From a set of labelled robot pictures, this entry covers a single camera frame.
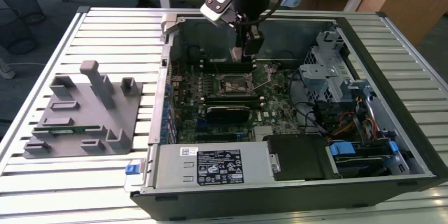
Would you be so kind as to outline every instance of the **wire mesh trash bin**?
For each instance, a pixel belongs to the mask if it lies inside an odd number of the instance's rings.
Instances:
[[[13,55],[20,55],[34,49],[37,41],[20,19],[20,11],[13,8],[0,8],[0,45]]]
[[[28,25],[36,24],[45,19],[37,0],[2,0],[9,8],[21,13],[21,19]]]

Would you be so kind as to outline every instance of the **motherboard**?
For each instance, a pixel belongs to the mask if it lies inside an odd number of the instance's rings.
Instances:
[[[300,133],[289,102],[292,71],[269,63],[173,63],[177,143],[261,141]]]

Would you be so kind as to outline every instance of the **power supply label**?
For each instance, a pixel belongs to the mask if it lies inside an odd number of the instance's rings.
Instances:
[[[240,150],[197,152],[197,184],[238,183],[244,183]]]

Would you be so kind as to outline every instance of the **green circuit board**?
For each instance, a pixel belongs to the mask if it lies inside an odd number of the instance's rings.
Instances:
[[[178,144],[204,143],[210,137],[216,138],[212,141],[214,143],[254,141],[256,126],[269,126],[272,134],[300,133],[286,93],[290,71],[274,70],[274,73],[266,76],[270,67],[258,64],[253,74],[201,73],[196,67],[178,71],[178,76],[173,77]],[[228,98],[234,95],[256,97],[256,100],[244,103],[260,104],[260,107],[250,109],[248,121],[241,124],[209,124],[205,119],[209,105],[201,102],[201,98]],[[244,105],[244,103],[218,101],[213,106]]]

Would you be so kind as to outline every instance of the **slotted aluminum surface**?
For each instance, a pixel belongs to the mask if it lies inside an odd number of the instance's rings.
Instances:
[[[36,86],[0,143],[0,223],[154,223],[122,190],[124,167],[146,155],[153,92],[162,44],[161,15],[166,11],[196,10],[92,8],[76,14]],[[277,12],[282,15],[345,16],[393,88],[420,124],[445,163],[448,162],[448,93],[440,76],[401,37],[386,19],[369,13]],[[96,60],[110,81],[133,77],[144,83],[133,138],[128,155],[24,159],[22,147],[40,120],[56,74],[77,74],[82,60]],[[362,76],[360,66],[353,66]],[[188,223],[446,223],[448,188],[404,194],[369,208],[332,209]]]

